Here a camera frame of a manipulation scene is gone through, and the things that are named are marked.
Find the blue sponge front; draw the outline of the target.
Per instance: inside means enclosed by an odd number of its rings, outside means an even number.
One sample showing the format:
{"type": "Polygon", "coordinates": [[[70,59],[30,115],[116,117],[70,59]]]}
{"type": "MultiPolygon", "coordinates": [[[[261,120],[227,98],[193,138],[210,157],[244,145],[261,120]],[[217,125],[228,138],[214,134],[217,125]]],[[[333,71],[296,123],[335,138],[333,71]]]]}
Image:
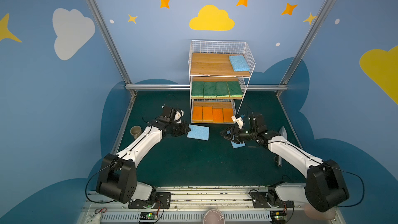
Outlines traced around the blue sponge front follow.
{"type": "Polygon", "coordinates": [[[243,55],[229,56],[230,63],[235,72],[249,72],[250,66],[248,65],[243,55]]]}

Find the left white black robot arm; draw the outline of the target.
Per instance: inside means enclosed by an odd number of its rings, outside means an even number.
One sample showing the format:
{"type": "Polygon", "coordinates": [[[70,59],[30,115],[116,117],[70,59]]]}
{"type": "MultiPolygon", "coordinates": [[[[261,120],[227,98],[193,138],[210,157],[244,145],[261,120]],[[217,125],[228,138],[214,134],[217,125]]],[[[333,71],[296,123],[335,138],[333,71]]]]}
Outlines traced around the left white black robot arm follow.
{"type": "Polygon", "coordinates": [[[156,189],[137,181],[136,169],[145,155],[165,136],[178,137],[190,131],[181,118],[184,111],[169,106],[148,125],[128,147],[117,154],[107,154],[98,172],[96,192],[121,203],[136,201],[145,207],[156,203],[156,189]]]}

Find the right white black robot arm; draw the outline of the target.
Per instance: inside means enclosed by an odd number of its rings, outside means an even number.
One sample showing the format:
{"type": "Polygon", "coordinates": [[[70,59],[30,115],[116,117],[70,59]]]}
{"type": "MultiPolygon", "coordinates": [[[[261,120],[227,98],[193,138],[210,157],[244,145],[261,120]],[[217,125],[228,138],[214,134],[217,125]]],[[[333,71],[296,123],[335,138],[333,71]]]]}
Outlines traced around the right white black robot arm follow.
{"type": "Polygon", "coordinates": [[[221,136],[235,144],[256,141],[270,152],[295,167],[306,179],[305,183],[276,183],[266,194],[267,204],[278,207],[283,202],[303,202],[319,212],[326,212],[349,199],[340,166],[333,160],[322,160],[289,142],[280,133],[263,124],[263,116],[250,116],[249,128],[243,118],[232,117],[233,125],[221,131],[221,136]]]}

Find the green sponge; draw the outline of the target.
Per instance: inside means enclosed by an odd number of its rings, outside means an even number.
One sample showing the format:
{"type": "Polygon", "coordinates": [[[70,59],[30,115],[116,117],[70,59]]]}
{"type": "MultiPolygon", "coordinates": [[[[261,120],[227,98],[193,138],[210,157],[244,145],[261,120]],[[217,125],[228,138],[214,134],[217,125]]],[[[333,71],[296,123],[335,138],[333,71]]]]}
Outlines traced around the green sponge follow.
{"type": "Polygon", "coordinates": [[[216,96],[216,82],[203,82],[203,97],[215,98],[216,96]]]}
{"type": "Polygon", "coordinates": [[[191,84],[191,97],[203,98],[204,97],[204,82],[193,81],[191,84]]]}
{"type": "Polygon", "coordinates": [[[242,97],[243,93],[238,81],[229,81],[227,82],[229,95],[232,98],[242,97]]]}
{"type": "Polygon", "coordinates": [[[216,97],[227,98],[230,97],[228,83],[227,82],[216,82],[216,97]]]}

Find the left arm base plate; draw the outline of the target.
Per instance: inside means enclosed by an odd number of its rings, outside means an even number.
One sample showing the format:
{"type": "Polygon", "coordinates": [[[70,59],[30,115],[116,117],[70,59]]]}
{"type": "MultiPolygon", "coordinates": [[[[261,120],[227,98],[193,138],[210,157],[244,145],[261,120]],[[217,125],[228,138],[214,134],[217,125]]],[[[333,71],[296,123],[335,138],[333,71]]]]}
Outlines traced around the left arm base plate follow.
{"type": "Polygon", "coordinates": [[[170,192],[156,192],[148,200],[130,200],[128,209],[168,209],[171,203],[170,192]]]}

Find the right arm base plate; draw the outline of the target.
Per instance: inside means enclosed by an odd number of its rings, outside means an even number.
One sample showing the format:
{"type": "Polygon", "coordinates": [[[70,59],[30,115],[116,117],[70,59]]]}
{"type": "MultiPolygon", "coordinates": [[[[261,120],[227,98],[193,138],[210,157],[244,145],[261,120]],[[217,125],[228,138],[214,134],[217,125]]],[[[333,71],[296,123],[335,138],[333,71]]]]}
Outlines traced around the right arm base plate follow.
{"type": "Polygon", "coordinates": [[[252,199],[254,208],[293,208],[292,201],[282,201],[275,193],[251,190],[249,196],[252,199]]]}

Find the blue sponge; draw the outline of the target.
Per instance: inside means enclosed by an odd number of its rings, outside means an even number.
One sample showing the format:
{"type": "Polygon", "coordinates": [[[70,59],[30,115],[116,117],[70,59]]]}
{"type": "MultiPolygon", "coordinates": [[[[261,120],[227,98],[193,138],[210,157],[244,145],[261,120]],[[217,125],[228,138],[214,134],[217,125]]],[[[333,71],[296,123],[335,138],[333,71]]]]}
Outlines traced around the blue sponge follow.
{"type": "Polygon", "coordinates": [[[187,138],[196,140],[209,140],[209,127],[200,125],[189,125],[190,131],[187,134],[187,138]]]}
{"type": "Polygon", "coordinates": [[[245,143],[234,143],[234,142],[231,142],[231,145],[232,145],[233,149],[241,148],[241,147],[245,147],[246,146],[245,143]]]}
{"type": "Polygon", "coordinates": [[[229,56],[230,63],[235,72],[249,72],[250,66],[248,65],[243,55],[229,56]]]}

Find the orange sponge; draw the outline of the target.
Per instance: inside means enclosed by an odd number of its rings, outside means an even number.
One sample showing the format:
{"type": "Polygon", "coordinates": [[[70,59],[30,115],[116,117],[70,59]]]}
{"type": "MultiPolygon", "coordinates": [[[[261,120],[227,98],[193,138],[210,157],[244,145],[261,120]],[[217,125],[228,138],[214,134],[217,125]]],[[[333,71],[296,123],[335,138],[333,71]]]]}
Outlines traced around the orange sponge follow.
{"type": "Polygon", "coordinates": [[[213,110],[211,106],[203,106],[203,122],[212,123],[214,121],[213,110]]]}
{"type": "Polygon", "coordinates": [[[202,122],[203,121],[203,107],[194,106],[192,112],[192,122],[202,122]]]}
{"type": "Polygon", "coordinates": [[[234,110],[232,108],[223,108],[223,122],[233,123],[232,117],[234,116],[234,110]]]}
{"type": "Polygon", "coordinates": [[[212,115],[213,115],[213,123],[224,123],[223,109],[213,108],[212,115]]]}

